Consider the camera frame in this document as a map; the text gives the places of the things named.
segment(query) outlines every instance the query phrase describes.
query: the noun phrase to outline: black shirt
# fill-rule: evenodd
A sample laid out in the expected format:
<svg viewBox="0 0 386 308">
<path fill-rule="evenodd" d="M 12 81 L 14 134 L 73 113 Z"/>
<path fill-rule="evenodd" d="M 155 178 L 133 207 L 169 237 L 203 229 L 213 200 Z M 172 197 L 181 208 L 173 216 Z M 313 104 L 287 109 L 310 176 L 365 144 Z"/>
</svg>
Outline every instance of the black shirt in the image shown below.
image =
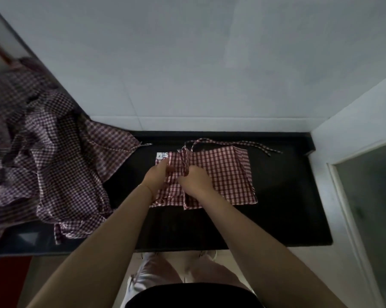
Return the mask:
<svg viewBox="0 0 386 308">
<path fill-rule="evenodd" d="M 216 283 L 157 285 L 135 295 L 126 308 L 139 307 L 263 307 L 252 292 Z"/>
</svg>

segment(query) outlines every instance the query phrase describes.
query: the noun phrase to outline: white door frame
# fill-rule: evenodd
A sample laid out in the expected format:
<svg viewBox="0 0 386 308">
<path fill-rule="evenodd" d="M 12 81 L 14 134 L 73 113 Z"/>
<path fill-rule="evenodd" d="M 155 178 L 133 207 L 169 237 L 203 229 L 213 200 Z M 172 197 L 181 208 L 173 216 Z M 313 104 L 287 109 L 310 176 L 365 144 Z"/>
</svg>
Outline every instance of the white door frame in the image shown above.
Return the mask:
<svg viewBox="0 0 386 308">
<path fill-rule="evenodd" d="M 347 270 L 346 299 L 350 304 L 384 308 L 363 242 L 335 165 L 386 145 L 386 79 L 360 96 L 311 133 L 316 151 L 310 163 L 324 211 L 333 236 L 333 247 L 340 256 L 340 266 Z"/>
</svg>

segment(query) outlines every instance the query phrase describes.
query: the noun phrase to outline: black countertop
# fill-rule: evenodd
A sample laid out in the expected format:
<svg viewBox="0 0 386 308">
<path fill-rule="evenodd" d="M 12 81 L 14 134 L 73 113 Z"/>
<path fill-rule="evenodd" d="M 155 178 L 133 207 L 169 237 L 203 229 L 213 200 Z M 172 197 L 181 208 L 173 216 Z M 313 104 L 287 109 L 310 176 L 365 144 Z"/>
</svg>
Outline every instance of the black countertop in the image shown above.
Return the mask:
<svg viewBox="0 0 386 308">
<path fill-rule="evenodd" d="M 154 165 L 157 152 L 180 149 L 186 140 L 208 137 L 215 140 L 250 140 L 283 154 L 268 157 L 254 147 L 248 150 L 258 203 L 236 208 L 286 246 L 332 244 L 307 154 L 314 150 L 307 133 L 212 133 L 133 132 L 152 146 L 136 150 L 104 184 L 111 206 L 116 208 L 142 181 Z M 199 144 L 197 150 L 220 147 Z M 0 240 L 0 256 L 56 255 L 72 252 L 83 239 L 66 239 L 56 245 L 53 225 L 29 222 L 8 228 Z M 183 207 L 149 209 L 137 243 L 137 251 L 214 250 L 227 246 L 203 209 Z"/>
</svg>

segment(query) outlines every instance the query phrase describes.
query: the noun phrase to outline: leg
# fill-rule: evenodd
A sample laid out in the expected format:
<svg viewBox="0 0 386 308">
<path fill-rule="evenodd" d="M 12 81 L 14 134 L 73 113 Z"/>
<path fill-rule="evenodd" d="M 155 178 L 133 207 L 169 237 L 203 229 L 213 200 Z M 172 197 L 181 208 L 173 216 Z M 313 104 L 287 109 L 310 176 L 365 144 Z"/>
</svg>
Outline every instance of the leg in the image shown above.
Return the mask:
<svg viewBox="0 0 386 308">
<path fill-rule="evenodd" d="M 189 272 L 192 282 L 228 284 L 249 290 L 234 273 L 214 262 L 207 254 L 196 259 L 190 266 Z"/>
<path fill-rule="evenodd" d="M 134 295 L 155 285 L 182 283 L 173 266 L 161 255 L 144 253 L 144 259 L 136 274 L 131 275 L 127 282 L 127 291 L 121 308 Z"/>
</svg>

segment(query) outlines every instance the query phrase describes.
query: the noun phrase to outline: red checkered cloth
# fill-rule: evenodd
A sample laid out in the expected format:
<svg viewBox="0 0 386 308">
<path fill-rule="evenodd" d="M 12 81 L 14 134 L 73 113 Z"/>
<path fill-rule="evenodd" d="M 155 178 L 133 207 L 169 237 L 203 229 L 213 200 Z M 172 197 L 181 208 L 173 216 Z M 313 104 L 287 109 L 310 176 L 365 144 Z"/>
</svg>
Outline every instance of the red checkered cloth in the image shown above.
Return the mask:
<svg viewBox="0 0 386 308">
<path fill-rule="evenodd" d="M 266 147 L 257 142 L 217 142 L 208 138 L 201 138 L 193 142 L 191 149 L 185 145 L 177 152 L 169 152 L 169 165 L 175 171 L 166 179 L 165 189 L 158 192 L 156 201 L 151 207 L 159 206 L 183 206 L 184 209 L 197 209 L 199 202 L 187 195 L 177 177 L 188 174 L 190 165 L 197 165 L 204 168 L 213 181 L 213 187 L 232 205 L 256 204 L 257 198 L 252 185 L 250 161 L 247 150 L 232 145 L 245 145 L 259 148 L 268 156 L 268 151 L 281 153 L 281 151 Z M 214 143 L 219 145 L 230 145 L 228 147 L 193 152 L 193 147 L 199 143 Z"/>
<path fill-rule="evenodd" d="M 40 219 L 83 238 L 111 214 L 102 183 L 141 145 L 94 122 L 39 67 L 0 74 L 0 236 Z"/>
</svg>

